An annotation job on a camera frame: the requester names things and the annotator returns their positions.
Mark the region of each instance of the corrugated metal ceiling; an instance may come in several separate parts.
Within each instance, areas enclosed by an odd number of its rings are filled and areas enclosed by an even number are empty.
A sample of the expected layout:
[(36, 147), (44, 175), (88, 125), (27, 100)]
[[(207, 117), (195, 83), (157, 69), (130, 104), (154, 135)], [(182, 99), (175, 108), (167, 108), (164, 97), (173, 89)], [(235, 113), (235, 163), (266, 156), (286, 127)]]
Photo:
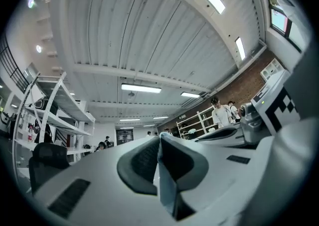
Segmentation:
[[(195, 0), (201, 4), (205, 0)], [(205, 11), (227, 39), (242, 38), (246, 54), (258, 45), (259, 24), (252, 0), (222, 0), (226, 10)], [(213, 88), (236, 69), (224, 41), (197, 11), (183, 0), (67, 0), (73, 62), (134, 70)], [(89, 99), (96, 102), (182, 105), (182, 91), (144, 81), (76, 73)], [(121, 83), (159, 86), (160, 94), (121, 91)], [(90, 107), (98, 119), (172, 114), (165, 109), (106, 109)]]

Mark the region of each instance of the metal shelving unit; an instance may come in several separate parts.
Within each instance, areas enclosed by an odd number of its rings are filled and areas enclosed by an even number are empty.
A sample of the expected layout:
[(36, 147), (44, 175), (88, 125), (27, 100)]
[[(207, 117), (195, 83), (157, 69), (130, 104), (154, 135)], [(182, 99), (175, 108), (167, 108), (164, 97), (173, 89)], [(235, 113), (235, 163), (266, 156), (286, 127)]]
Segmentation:
[[(85, 111), (78, 105), (78, 103), (73, 99), (70, 95), (70, 92), (66, 88), (63, 80), (66, 76), (64, 72), (61, 77), (50, 77), (50, 76), (41, 76), (37, 75), (31, 84), (25, 90), (24, 98), (19, 106), (17, 119), (20, 119), (22, 112), (27, 112), (33, 115), (35, 118), (38, 119), (40, 125), (40, 137), (39, 143), (44, 142), (44, 134), (45, 134), (45, 127), (46, 124), (49, 124), (57, 129), (62, 130), (63, 132), (70, 133), (74, 135), (73, 147), (67, 147), (68, 151), (67, 154), (74, 155), (74, 161), (77, 161), (81, 158), (81, 153), (84, 152), (92, 152), (94, 151), (93, 148), (91, 149), (83, 149), (81, 144), (78, 144), (75, 147), (75, 140), (77, 139), (77, 135), (80, 135), (81, 139), (84, 135), (93, 135), (95, 119), (90, 115), (85, 113)], [(48, 103), (46, 105), (45, 110), (35, 109), (34, 106), (26, 107), (26, 99), (29, 95), (32, 97), (31, 89), (34, 85), (37, 85), (42, 93), (44, 93), (48, 97)], [(73, 120), (76, 121), (75, 125), (71, 125), (70, 123), (64, 121), (63, 119), (59, 118), (57, 115), (54, 115), (50, 112), (52, 104), (55, 103), (58, 108), (70, 116)], [(12, 161), (13, 161), (13, 170), (14, 175), (17, 180), (17, 167), (16, 167), (16, 145), (19, 144), (30, 151), (33, 151), (36, 147), (36, 143), (29, 142), (28, 140), (24, 140), (18, 138), (18, 133), (21, 132), (18, 127), (18, 120), (16, 121), (14, 132), (13, 132), (13, 140), (12, 140)], [(84, 130), (84, 124), (88, 123), (91, 126), (91, 131)]]
[[(198, 124), (200, 124), (201, 128), (200, 128), (200, 129), (197, 129), (195, 132), (198, 132), (198, 131), (203, 130), (205, 134), (208, 133), (208, 132), (207, 132), (207, 129), (212, 128), (212, 127), (216, 126), (217, 124), (213, 124), (213, 125), (210, 125), (210, 126), (205, 126), (205, 123), (204, 123), (204, 122), (205, 122), (206, 120), (211, 119), (212, 116), (207, 117), (207, 118), (203, 118), (202, 115), (205, 114), (206, 112), (212, 110), (212, 109), (214, 109), (213, 106), (211, 106), (211, 107), (209, 107), (209, 108), (207, 108), (207, 109), (205, 109), (205, 110), (203, 110), (203, 111), (201, 111), (201, 112), (197, 111), (196, 114), (193, 115), (193, 116), (191, 116), (190, 118), (187, 118), (187, 119), (185, 119), (185, 120), (183, 120), (183, 121), (180, 121), (180, 122), (176, 122), (180, 137), (181, 137), (181, 138), (185, 138), (185, 136), (188, 135), (188, 133), (185, 133), (185, 134), (184, 134), (184, 133), (181, 133), (181, 130), (186, 129), (186, 128), (190, 128), (190, 127), (192, 127), (192, 126), (196, 126), (196, 125), (198, 125)], [(191, 125), (188, 125), (188, 126), (185, 126), (185, 127), (180, 127), (182, 123), (185, 123), (185, 122), (187, 122), (187, 121), (189, 121), (189, 120), (196, 119), (196, 118), (198, 118), (199, 121), (197, 121), (197, 122), (195, 122), (195, 123), (192, 123)]]

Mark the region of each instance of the brick wall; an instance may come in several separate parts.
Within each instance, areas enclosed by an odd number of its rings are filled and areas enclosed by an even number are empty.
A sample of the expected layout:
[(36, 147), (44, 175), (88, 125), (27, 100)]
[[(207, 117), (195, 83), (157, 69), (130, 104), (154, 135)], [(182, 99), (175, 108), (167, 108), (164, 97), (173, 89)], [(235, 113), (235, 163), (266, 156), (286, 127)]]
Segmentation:
[[(276, 55), (266, 49), (263, 54), (239, 77), (237, 77), (232, 83), (226, 86), (223, 90), (219, 91), (215, 96), (218, 96), (222, 104), (227, 104), (228, 101), (232, 100), (235, 102), (235, 106), (239, 108), (243, 103), (250, 102), (252, 97), (257, 94), (257, 92), (263, 87), (265, 81), (260, 75), (260, 72), (274, 59)], [(190, 109), (186, 113), (186, 118), (189, 118), (196, 114), (197, 111), (203, 111), (206, 108), (211, 107), (210, 98), (203, 103), (197, 105), (196, 107)], [(211, 110), (206, 113), (206, 117), (211, 116)], [(182, 121), (181, 119), (175, 118), (162, 126), (158, 127), (159, 132), (162, 132), (165, 128), (176, 127), (176, 122)], [(187, 122), (188, 125), (199, 121), (198, 118), (190, 120)], [(209, 125), (212, 125), (212, 120), (208, 120)], [(194, 125), (191, 128), (200, 129), (202, 128), (200, 123)]]

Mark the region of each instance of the vent slot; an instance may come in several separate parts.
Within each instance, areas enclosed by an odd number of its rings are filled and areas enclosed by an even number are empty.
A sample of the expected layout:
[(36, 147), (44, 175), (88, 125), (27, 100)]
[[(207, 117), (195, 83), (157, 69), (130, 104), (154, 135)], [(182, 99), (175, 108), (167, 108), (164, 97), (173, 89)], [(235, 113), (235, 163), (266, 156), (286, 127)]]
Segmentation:
[(64, 192), (49, 206), (49, 210), (55, 214), (68, 218), (76, 204), (79, 202), (90, 182), (76, 179)]
[(231, 160), (231, 161), (238, 162), (238, 163), (248, 164), (248, 162), (250, 161), (250, 158), (240, 157), (240, 156), (236, 156), (236, 155), (230, 155), (226, 160)]

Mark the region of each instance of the white shirt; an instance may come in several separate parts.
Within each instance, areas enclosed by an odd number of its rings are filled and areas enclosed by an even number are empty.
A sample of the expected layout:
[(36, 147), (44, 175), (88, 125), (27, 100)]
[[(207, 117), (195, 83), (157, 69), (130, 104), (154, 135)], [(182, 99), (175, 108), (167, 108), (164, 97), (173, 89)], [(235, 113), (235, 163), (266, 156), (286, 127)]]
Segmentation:
[(240, 116), (238, 115), (237, 108), (236, 108), (234, 105), (232, 105), (232, 106), (230, 107), (230, 110), (231, 110), (231, 112), (233, 113), (233, 115), (236, 117), (236, 119), (240, 119)]
[(222, 105), (221, 108), (215, 108), (211, 113), (214, 124), (221, 123), (224, 126), (230, 124), (228, 118), (231, 117), (230, 108), (228, 105)]

